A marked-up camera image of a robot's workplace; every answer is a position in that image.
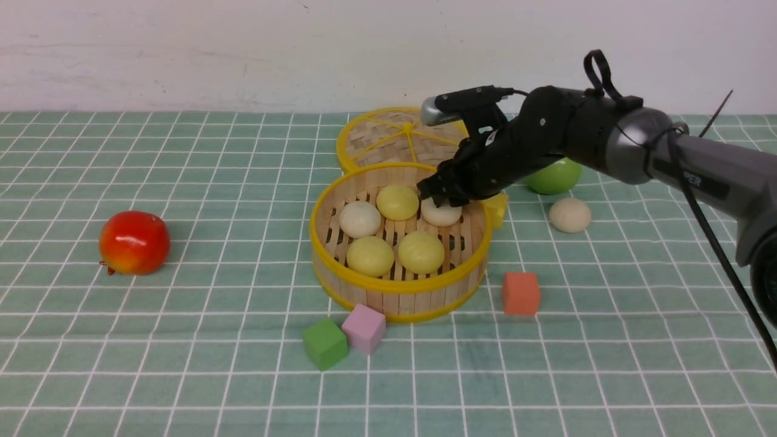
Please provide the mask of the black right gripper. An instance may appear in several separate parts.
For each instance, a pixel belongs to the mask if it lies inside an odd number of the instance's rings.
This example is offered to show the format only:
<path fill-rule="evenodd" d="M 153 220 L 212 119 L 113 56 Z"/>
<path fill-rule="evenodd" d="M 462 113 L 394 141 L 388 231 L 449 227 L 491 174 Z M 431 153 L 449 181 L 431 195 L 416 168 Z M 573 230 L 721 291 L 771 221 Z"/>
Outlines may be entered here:
<path fill-rule="evenodd" d="M 606 172 L 608 100 L 604 91 L 543 86 L 524 93 L 521 110 L 497 130 L 468 136 L 435 176 L 416 184 L 436 207 L 463 207 L 502 191 L 561 158 Z"/>

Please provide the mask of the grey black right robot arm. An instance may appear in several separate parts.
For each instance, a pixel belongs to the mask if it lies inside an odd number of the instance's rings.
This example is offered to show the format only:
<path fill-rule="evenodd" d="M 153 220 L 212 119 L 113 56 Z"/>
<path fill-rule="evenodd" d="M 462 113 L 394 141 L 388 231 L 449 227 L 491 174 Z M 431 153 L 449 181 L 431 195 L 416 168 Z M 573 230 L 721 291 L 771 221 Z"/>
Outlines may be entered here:
<path fill-rule="evenodd" d="M 463 206 L 495 196 L 561 158 L 642 185 L 688 186 L 692 197 L 736 220 L 735 261 L 749 266 L 753 296 L 775 323 L 775 155 L 689 135 L 664 112 L 618 103 L 592 89 L 527 92 L 511 120 L 498 103 L 514 89 L 481 86 L 425 100 L 427 126 L 462 121 L 468 138 L 418 183 L 421 197 Z"/>

